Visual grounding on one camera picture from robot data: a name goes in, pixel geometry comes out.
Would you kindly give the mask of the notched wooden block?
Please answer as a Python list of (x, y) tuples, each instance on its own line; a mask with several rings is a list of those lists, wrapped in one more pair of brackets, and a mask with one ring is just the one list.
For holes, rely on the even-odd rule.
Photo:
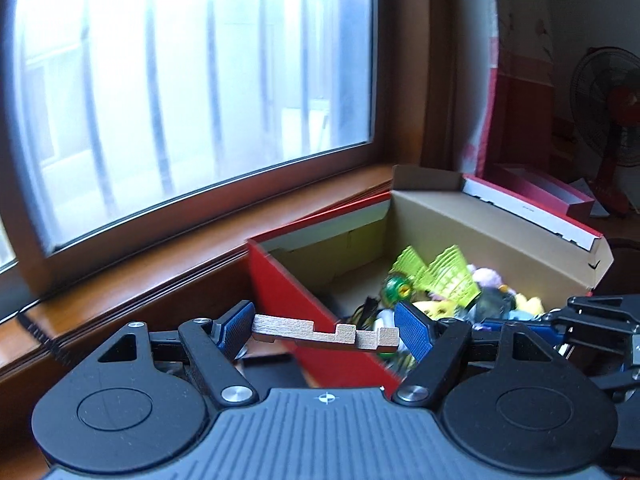
[(399, 330), (396, 327), (380, 327), (375, 330), (358, 330), (355, 325), (338, 323), (329, 332), (316, 330), (311, 320), (279, 318), (256, 314), (252, 325), (255, 339), (294, 341), (299, 346), (364, 352), (393, 352), (399, 347)]

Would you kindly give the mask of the yellow green shuttlecock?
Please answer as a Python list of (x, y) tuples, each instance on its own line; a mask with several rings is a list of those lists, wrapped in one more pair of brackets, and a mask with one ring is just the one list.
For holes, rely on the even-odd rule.
[(416, 292), (434, 292), (461, 307), (469, 307), (480, 294), (480, 286), (473, 280), (457, 245), (447, 247), (430, 263), (425, 263), (412, 246), (407, 246), (390, 270), (408, 278)]

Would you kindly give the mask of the red cardboard box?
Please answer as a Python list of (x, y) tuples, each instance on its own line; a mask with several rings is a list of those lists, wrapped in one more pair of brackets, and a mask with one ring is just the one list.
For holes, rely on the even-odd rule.
[(387, 192), (248, 240), (248, 270), (259, 312), (329, 332), (380, 294), (406, 247), (431, 262), (452, 245), (548, 310), (589, 294), (614, 261), (601, 233), (497, 185), (397, 166)]

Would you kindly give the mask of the black standing fan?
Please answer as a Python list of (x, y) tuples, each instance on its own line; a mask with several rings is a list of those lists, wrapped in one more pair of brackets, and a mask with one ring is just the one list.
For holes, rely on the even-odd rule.
[(577, 133), (600, 156), (589, 181), (610, 214), (626, 216), (631, 201), (615, 183), (618, 167), (639, 165), (639, 58), (616, 47), (590, 48), (570, 80)]

